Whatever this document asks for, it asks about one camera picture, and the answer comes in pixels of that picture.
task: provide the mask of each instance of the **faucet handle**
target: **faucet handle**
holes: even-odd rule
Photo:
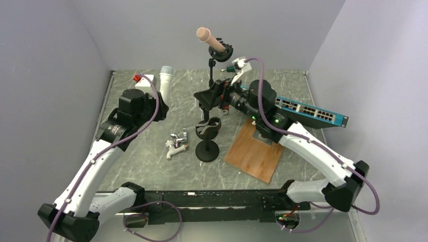
[[[187,129],[183,129],[183,136],[187,140]]]

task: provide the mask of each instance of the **red cap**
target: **red cap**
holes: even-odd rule
[[[138,75],[137,73],[134,74],[134,76],[132,77],[132,79],[134,79],[134,81],[139,82],[141,80],[141,76]]]

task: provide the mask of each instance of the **chrome faucet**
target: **chrome faucet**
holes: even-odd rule
[[[187,143],[187,130],[183,129],[183,137],[180,138],[177,134],[172,133],[171,138],[175,140],[175,148],[180,147],[181,143]]]

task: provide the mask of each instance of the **phone holder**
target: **phone holder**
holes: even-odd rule
[[[222,121],[219,117],[211,117],[207,122],[196,124],[196,133],[203,140],[196,146],[195,154],[200,161],[212,162],[220,154],[217,143],[212,141],[222,127]]]

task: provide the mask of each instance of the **wire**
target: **wire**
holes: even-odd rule
[[[291,210],[290,213],[284,214],[283,217],[289,217],[289,216],[291,216],[294,212],[296,212],[296,210],[297,210],[297,205],[294,206],[293,210]]]
[[[331,206],[321,206],[321,205],[315,204],[313,202],[309,202],[309,203],[312,204],[313,206],[317,207],[317,208],[322,208],[322,209],[332,208]]]
[[[277,224],[281,227],[281,229],[285,229],[285,230],[287,230],[289,232],[292,232],[292,233],[309,233],[309,232],[313,232],[313,231],[319,229],[321,226],[323,226],[325,224],[325,222],[328,220],[328,218],[330,218],[330,216],[332,215],[333,211],[334,211],[334,208],[332,208],[329,211],[329,213],[327,214],[327,216],[317,226],[315,226],[313,228],[310,228],[310,229],[306,229],[306,230],[293,230],[293,229],[289,229],[289,228],[286,228],[285,225],[283,225],[281,222],[279,222],[276,218],[275,218],[275,220],[277,221]]]
[[[260,116],[261,116],[261,119],[263,120],[263,122],[269,128],[271,128],[272,130],[277,131],[277,132],[279,132],[281,134],[284,134],[284,135],[293,135],[293,136],[302,138],[302,139],[304,139],[304,140],[306,140],[308,142],[311,142],[311,143],[317,145],[318,147],[320,147],[321,149],[323,149],[324,151],[326,151],[329,155],[331,155],[340,165],[345,164],[341,159],[339,159],[339,157],[337,157],[330,149],[326,148],[322,143],[320,143],[318,141],[313,141],[309,137],[304,136],[302,134],[298,134],[298,133],[295,133],[295,132],[290,132],[290,131],[287,131],[287,130],[278,129],[278,128],[274,127],[271,123],[269,123],[268,119],[264,115],[263,104],[262,104],[262,99],[261,99],[261,97],[262,97],[262,89],[263,89],[264,63],[263,63],[263,61],[260,58],[257,58],[257,57],[252,57],[252,58],[246,59],[245,62],[247,63],[247,62],[252,61],[252,60],[256,60],[256,61],[258,61],[260,63],[260,79],[259,79],[259,82],[258,82],[257,104],[258,104],[258,108],[260,110]],[[356,206],[352,206],[352,207],[355,208],[355,209],[357,209],[358,211],[360,211],[362,213],[365,213],[365,214],[369,214],[369,215],[375,215],[375,214],[377,214],[379,212],[381,203],[379,201],[379,195],[376,192],[376,189],[373,187],[373,185],[364,176],[362,176],[356,170],[352,169],[349,166],[346,166],[346,169],[348,171],[352,172],[354,175],[356,175],[364,183],[367,184],[367,186],[370,188],[371,192],[373,193],[374,200],[376,202],[376,207],[375,207],[375,209],[373,211],[366,211],[366,210],[358,208]]]
[[[106,153],[108,150],[110,150],[110,149],[113,149],[113,148],[115,148],[116,146],[118,146],[118,145],[120,145],[120,144],[122,144],[122,143],[124,143],[124,142],[127,142],[127,141],[129,141],[129,140],[131,140],[131,139],[134,139],[135,137],[137,137],[139,134],[141,134],[141,132],[143,132],[152,122],[153,122],[153,120],[155,119],[155,117],[156,117],[156,115],[157,115],[157,112],[159,111],[159,97],[158,97],[158,95],[157,95],[157,91],[156,91],[156,88],[155,88],[155,85],[153,84],[153,82],[151,82],[151,80],[150,80],[150,78],[148,78],[146,75],[144,75],[144,74],[140,74],[140,76],[141,77],[143,77],[143,78],[145,78],[148,82],[149,82],[149,84],[150,84],[150,87],[151,87],[151,89],[152,89],[152,91],[153,91],[153,94],[154,94],[154,98],[156,99],[156,108],[154,109],[154,113],[153,113],[153,116],[149,119],[149,121],[148,122],[146,122],[145,123],[145,125],[143,125],[143,127],[140,129],[140,130],[138,130],[137,132],[135,132],[134,134],[132,134],[132,135],[130,135],[130,136],[128,136],[128,137],[126,137],[126,138],[124,138],[124,139],[122,139],[122,140],[119,140],[119,141],[117,141],[116,143],[113,143],[113,144],[111,144],[110,146],[108,146],[107,148],[105,148],[105,149],[103,149],[103,150],[101,150],[98,154],[96,154],[95,155],[95,157],[92,159],[92,160],[97,160],[97,159],[99,159],[104,153]],[[83,169],[83,171],[82,171],[82,173],[80,174],[80,176],[77,178],[77,180],[76,180],[76,183],[74,184],[74,186],[70,189],[70,193],[68,194],[68,196],[66,197],[66,200],[70,200],[72,197],[73,197],[73,195],[74,195],[74,193],[76,192],[76,190],[77,190],[77,188],[79,187],[79,185],[82,183],[82,181],[83,181],[83,178],[85,177],[85,175],[88,173],[88,171],[89,171],[89,169],[92,167],[92,163],[91,162],[89,162],[87,165],[86,165],[86,167]],[[52,233],[53,233],[53,231],[54,231],[54,228],[55,228],[55,226],[56,226],[56,224],[57,224],[57,222],[58,222],[58,219],[60,218],[60,216],[61,216],[61,214],[64,212],[64,210],[66,209],[66,207],[67,207],[67,205],[68,205],[69,203],[68,202],[66,202],[66,201],[64,201],[64,203],[62,204],[62,206],[61,206],[61,208],[59,209],[59,211],[58,211],[58,213],[55,215],[55,217],[53,218],[53,221],[52,221],[52,224],[50,225],[50,228],[49,228],[49,232],[47,233],[47,238],[46,238],[46,242],[50,242],[50,238],[52,237]]]
[[[183,217],[181,216],[180,209],[178,209],[178,208],[177,208],[177,206],[175,206],[174,204],[172,204],[172,203],[170,203],[170,202],[167,202],[167,201],[155,201],[155,202],[150,202],[150,203],[146,203],[146,204],[143,204],[143,205],[138,205],[138,206],[132,207],[131,209],[136,209],[136,208],[146,207],[146,206],[149,206],[149,205],[151,205],[151,204],[157,204],[157,203],[165,203],[165,204],[168,204],[168,205],[170,205],[172,208],[174,208],[174,209],[177,211],[177,213],[178,213],[179,225],[178,225],[178,229],[177,229],[177,231],[173,234],[173,236],[169,237],[168,239],[164,239],[164,240],[154,240],[154,239],[150,239],[150,238],[144,237],[144,236],[140,235],[139,233],[136,233],[136,232],[134,232],[134,231],[130,230],[129,228],[127,228],[127,227],[126,227],[126,220],[127,220],[129,217],[136,217],[136,216],[139,216],[139,214],[132,214],[132,215],[129,215],[129,216],[127,216],[127,217],[123,220],[123,227],[125,228],[125,230],[126,230],[126,231],[128,231],[128,232],[130,232],[130,233],[131,233],[131,234],[133,234],[133,235],[136,235],[136,236],[138,236],[138,237],[140,237],[140,238],[142,238],[142,239],[145,239],[145,240],[147,240],[147,241],[150,241],[150,242],[167,242],[167,241],[170,241],[170,240],[172,240],[173,238],[175,238],[175,237],[178,235],[178,233],[180,232],[181,227],[183,226]]]

